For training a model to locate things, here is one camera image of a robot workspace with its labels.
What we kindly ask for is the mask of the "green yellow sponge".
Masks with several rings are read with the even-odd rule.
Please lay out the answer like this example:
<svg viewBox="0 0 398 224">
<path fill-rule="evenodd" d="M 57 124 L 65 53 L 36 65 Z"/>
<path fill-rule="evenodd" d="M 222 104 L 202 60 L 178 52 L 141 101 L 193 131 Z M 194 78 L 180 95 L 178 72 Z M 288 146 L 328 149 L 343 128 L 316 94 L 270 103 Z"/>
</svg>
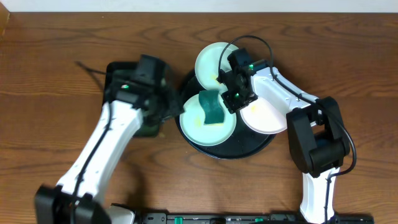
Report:
<svg viewBox="0 0 398 224">
<path fill-rule="evenodd" d="M 198 94 L 199 104 L 205 113 L 204 125 L 224 122 L 224 110 L 219 102 L 218 90 L 203 90 Z"/>
</svg>

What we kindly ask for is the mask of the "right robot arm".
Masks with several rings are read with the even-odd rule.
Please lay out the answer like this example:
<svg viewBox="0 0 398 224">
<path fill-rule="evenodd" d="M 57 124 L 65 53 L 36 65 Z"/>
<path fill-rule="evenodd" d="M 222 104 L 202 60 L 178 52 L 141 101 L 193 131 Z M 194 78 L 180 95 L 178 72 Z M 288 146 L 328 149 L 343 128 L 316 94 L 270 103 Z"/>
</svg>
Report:
<svg viewBox="0 0 398 224">
<path fill-rule="evenodd" d="M 271 62 L 228 61 L 229 71 L 218 70 L 217 81 L 227 87 L 222 99 L 230 112 L 243 111 L 260 100 L 285 117 L 290 155 L 303 174 L 300 212 L 308 223 L 329 223 L 335 215 L 335 179 L 343 160 L 356 149 L 335 99 L 319 99 L 283 77 Z"/>
</svg>

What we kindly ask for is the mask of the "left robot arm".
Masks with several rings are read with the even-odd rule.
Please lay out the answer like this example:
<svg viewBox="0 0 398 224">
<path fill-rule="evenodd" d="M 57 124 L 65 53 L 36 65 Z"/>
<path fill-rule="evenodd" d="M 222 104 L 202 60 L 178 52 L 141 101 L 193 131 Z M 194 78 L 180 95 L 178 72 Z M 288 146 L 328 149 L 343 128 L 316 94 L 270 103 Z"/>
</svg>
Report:
<svg viewBox="0 0 398 224">
<path fill-rule="evenodd" d="M 116 70 L 107 74 L 98 123 L 78 159 L 53 188 L 40 186 L 37 223 L 134 223 L 124 205 L 102 206 L 110 178 L 127 144 L 144 126 L 159 126 L 182 113 L 167 72 Z"/>
</svg>

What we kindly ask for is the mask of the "mint plate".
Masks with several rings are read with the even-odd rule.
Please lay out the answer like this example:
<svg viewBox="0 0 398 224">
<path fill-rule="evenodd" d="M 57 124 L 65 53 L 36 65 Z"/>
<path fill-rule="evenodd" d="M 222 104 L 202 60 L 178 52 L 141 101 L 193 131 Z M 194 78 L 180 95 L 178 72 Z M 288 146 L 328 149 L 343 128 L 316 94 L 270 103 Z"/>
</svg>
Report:
<svg viewBox="0 0 398 224">
<path fill-rule="evenodd" d="M 184 135 L 191 142 L 201 146 L 215 146 L 225 142 L 234 132 L 237 118 L 230 114 L 225 105 L 221 106 L 224 111 L 224 121 L 218 124 L 205 124 L 205 112 L 200 106 L 199 94 L 189 98 L 183 108 L 185 112 L 177 121 Z"/>
<path fill-rule="evenodd" d="M 218 78 L 218 64 L 220 55 L 227 42 L 216 42 L 206 46 L 199 54 L 195 62 L 195 75 L 200 85 L 206 90 L 218 90 L 220 94 L 228 89 Z"/>
</svg>

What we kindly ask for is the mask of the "white pink plate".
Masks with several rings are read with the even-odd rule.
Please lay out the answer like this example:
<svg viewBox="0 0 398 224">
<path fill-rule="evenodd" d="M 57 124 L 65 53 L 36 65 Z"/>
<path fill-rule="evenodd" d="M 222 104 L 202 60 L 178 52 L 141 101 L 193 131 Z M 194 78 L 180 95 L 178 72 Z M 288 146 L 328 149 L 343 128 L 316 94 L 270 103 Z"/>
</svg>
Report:
<svg viewBox="0 0 398 224">
<path fill-rule="evenodd" d="M 240 110 L 244 123 L 261 134 L 277 134 L 287 129 L 286 118 L 267 100 L 259 97 Z"/>
</svg>

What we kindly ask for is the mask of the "mint plate top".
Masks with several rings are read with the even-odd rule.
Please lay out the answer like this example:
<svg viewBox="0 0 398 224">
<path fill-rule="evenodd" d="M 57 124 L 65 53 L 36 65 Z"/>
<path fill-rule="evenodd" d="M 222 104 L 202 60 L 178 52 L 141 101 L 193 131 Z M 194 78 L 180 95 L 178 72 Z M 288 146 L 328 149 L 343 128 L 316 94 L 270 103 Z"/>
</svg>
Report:
<svg viewBox="0 0 398 224">
<path fill-rule="evenodd" d="M 195 62 L 195 75 L 200 85 L 206 90 L 218 90 L 220 94 L 228 89 L 218 78 L 218 64 L 220 55 L 227 42 L 216 42 L 206 46 L 199 54 Z"/>
</svg>

